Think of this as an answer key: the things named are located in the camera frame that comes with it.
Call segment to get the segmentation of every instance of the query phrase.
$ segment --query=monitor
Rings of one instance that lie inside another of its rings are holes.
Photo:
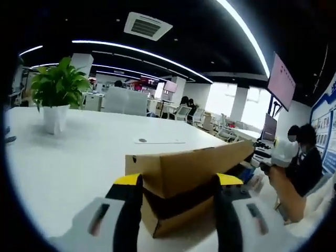
[[[277,131],[277,120],[275,120],[269,114],[266,114],[262,139],[274,142],[276,131]]]
[[[177,89],[177,84],[172,81],[167,81],[166,85],[164,85],[164,90],[175,93]]]
[[[150,77],[141,77],[139,80],[139,84],[141,84],[141,86],[143,87],[151,89],[156,89],[158,87],[158,81]]]
[[[277,54],[275,54],[267,89],[288,111],[294,95],[295,82]]]

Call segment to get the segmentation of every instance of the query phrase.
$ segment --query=sticker on table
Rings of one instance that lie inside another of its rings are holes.
[[[185,143],[180,139],[155,139],[155,138],[144,138],[139,137],[134,139],[134,143],[136,144],[172,144],[172,143]]]

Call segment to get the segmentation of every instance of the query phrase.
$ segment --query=wall-mounted screen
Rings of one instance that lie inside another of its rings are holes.
[[[156,89],[158,87],[158,81],[153,80],[150,77],[141,77],[139,80],[139,83],[143,87],[151,88],[151,89]]]
[[[267,89],[288,111],[294,95],[295,82],[277,54],[275,54]]]

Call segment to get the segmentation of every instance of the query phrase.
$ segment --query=box flap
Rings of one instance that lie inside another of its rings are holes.
[[[241,141],[161,156],[164,197],[190,191],[209,181],[214,174],[227,172],[251,155],[253,150],[251,141]]]
[[[125,174],[142,173],[143,186],[162,198],[187,192],[253,153],[251,141],[155,155],[126,155]]]
[[[125,175],[141,173],[143,187],[163,197],[160,155],[126,155]]]

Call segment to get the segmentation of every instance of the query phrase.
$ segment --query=ceiling air vent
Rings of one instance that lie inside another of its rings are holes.
[[[125,33],[158,41],[173,26],[156,18],[130,12],[126,21]]]

